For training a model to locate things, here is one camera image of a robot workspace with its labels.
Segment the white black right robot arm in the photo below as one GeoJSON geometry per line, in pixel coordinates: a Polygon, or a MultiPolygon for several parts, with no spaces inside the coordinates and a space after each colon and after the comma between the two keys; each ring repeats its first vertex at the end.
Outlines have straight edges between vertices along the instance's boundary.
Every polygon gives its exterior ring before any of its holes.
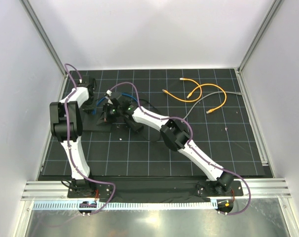
{"type": "Polygon", "coordinates": [[[184,119],[163,116],[127,100],[106,98],[98,123],[113,123],[118,118],[138,132],[143,126],[159,131],[166,147],[190,159],[213,184],[215,193],[225,196],[233,193],[233,174],[213,161],[193,141],[193,130],[184,119]]]}

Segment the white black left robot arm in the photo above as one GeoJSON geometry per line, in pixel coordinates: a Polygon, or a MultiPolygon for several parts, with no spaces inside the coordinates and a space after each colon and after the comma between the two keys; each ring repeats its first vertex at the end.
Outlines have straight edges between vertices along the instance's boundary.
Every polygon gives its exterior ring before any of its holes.
{"type": "Polygon", "coordinates": [[[93,102],[93,86],[85,83],[73,88],[64,99],[49,105],[51,134],[64,148],[71,167],[71,181],[68,185],[70,198],[90,198],[96,192],[82,148],[83,124],[79,111],[80,108],[91,111],[89,106],[93,102]]]}

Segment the black network switch box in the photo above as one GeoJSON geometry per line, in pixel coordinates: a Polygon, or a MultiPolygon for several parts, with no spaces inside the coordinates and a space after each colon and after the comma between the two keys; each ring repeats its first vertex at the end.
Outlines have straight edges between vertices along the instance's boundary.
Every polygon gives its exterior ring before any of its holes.
{"type": "Polygon", "coordinates": [[[87,114],[83,119],[83,131],[110,132],[112,124],[104,122],[100,116],[87,114]]]}

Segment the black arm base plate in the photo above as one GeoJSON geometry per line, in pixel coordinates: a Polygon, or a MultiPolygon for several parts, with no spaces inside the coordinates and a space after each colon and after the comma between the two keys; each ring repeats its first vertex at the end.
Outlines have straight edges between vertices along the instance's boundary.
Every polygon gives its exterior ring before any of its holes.
{"type": "Polygon", "coordinates": [[[228,191],[220,191],[216,183],[188,177],[159,177],[115,181],[113,201],[117,202],[185,202],[208,197],[241,197],[241,182],[234,181],[228,191]]]}

